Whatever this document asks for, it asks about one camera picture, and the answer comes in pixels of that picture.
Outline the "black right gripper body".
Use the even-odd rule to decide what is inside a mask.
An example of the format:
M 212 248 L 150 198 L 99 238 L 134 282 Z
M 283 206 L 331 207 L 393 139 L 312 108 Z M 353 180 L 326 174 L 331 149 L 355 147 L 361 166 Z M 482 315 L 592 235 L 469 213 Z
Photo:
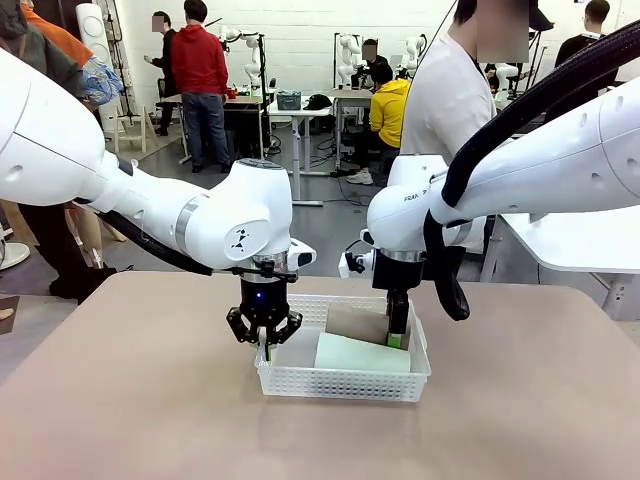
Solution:
M 407 293 L 422 282 L 424 264 L 421 251 L 376 251 L 372 287 Z

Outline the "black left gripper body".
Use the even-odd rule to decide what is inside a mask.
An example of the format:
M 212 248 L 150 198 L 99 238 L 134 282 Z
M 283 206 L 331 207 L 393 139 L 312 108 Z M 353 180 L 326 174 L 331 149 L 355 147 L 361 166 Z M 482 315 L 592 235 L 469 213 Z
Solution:
M 282 279 L 250 281 L 241 279 L 242 316 L 253 325 L 280 325 L 288 316 L 288 282 Z

